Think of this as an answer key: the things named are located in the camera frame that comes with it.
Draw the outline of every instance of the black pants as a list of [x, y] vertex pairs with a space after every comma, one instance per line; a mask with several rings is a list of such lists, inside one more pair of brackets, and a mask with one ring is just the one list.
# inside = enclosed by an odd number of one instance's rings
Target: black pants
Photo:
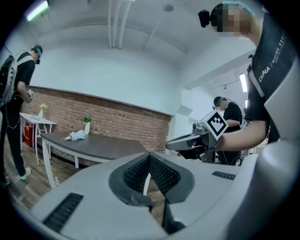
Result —
[[10, 150], [14, 159], [15, 167], [20, 176], [23, 176], [26, 171], [24, 168], [24, 161], [21, 156], [21, 140], [20, 140], [20, 114], [19, 108], [5, 108], [1, 109], [3, 114], [1, 138], [0, 138], [0, 181], [5, 182], [4, 176], [4, 139], [7, 133]]
[[240, 152], [219, 152], [219, 160], [221, 161], [221, 164], [223, 165], [233, 165], [235, 166], [236, 160], [234, 160], [236, 157], [240, 157]]

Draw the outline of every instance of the person wearing black t-shirt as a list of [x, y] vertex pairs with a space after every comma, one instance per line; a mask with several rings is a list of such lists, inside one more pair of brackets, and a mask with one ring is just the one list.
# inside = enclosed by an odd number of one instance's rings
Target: person wearing black t-shirt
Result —
[[242, 130], [223, 134], [216, 151], [251, 149], [264, 141], [269, 130], [268, 143], [277, 141], [279, 133], [264, 103], [284, 80], [296, 59], [291, 40], [270, 14], [265, 13], [262, 20], [257, 19], [253, 11], [240, 2], [218, 4], [208, 19], [203, 17], [200, 21], [202, 27], [206, 27], [207, 21], [210, 21], [217, 32], [248, 38], [253, 42], [256, 52], [252, 58], [252, 70], [264, 94], [261, 97], [251, 79], [247, 80], [248, 106], [245, 119], [251, 120], [252, 124]]
[[1, 108], [3, 122], [1, 127], [0, 139], [0, 182], [2, 186], [9, 184], [10, 180], [4, 176], [4, 139], [7, 133], [11, 153], [14, 159], [15, 167], [20, 175], [20, 179], [25, 180], [31, 173], [29, 167], [24, 167], [24, 161], [21, 156], [20, 143], [20, 108], [24, 102], [30, 102], [26, 91], [26, 85], [30, 84], [35, 65], [39, 64], [43, 49], [35, 45], [30, 52], [22, 53], [17, 59], [17, 73], [15, 76], [15, 93], [12, 100]]
[[[240, 108], [234, 102], [228, 101], [225, 97], [216, 97], [214, 99], [214, 106], [224, 111], [223, 118], [228, 124], [225, 133], [232, 133], [240, 130], [242, 123], [242, 115]], [[240, 156], [240, 151], [220, 151], [219, 160], [221, 164], [233, 165], [236, 164], [236, 157]]]

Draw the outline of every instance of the white vase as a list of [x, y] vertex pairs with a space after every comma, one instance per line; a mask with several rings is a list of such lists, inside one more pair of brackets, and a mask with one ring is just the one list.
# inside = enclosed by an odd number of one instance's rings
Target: white vase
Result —
[[84, 132], [85, 132], [85, 134], [89, 134], [89, 132], [90, 132], [90, 122], [87, 122], [85, 124]]
[[38, 116], [39, 116], [40, 118], [43, 118], [43, 109], [41, 109], [41, 110], [39, 111]]

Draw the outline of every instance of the ceiling light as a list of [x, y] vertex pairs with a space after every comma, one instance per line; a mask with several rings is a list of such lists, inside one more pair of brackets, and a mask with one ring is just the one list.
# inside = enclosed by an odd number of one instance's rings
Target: ceiling light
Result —
[[241, 74], [241, 75], [240, 75], [240, 82], [242, 83], [243, 92], [248, 92], [245, 74]]
[[48, 8], [48, 2], [47, 1], [43, 1], [40, 5], [38, 5], [35, 9], [32, 10], [31, 13], [29, 13], [26, 18], [27, 21], [29, 22], [30, 20], [32, 20], [35, 16], [37, 16], [38, 14], [40, 14], [42, 11], [44, 11], [46, 8]]

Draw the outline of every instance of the backpack strap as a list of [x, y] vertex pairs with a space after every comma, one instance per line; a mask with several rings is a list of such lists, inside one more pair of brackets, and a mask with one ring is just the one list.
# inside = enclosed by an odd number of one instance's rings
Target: backpack strap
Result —
[[253, 82], [253, 85], [256, 87], [259, 95], [263, 98], [264, 97], [263, 90], [262, 90], [261, 86], [259, 85], [258, 80], [255, 78], [253, 70], [252, 70], [252, 61], [253, 61], [253, 57], [251, 58], [251, 63], [247, 69], [247, 72], [248, 72], [247, 78]]
[[30, 60], [33, 60], [33, 57], [30, 55], [30, 56], [26, 56], [26, 57], [23, 57], [22, 59], [20, 59], [18, 62], [17, 62], [17, 65], [19, 66], [20, 64], [24, 63], [24, 62], [27, 62], [27, 61], [30, 61]]

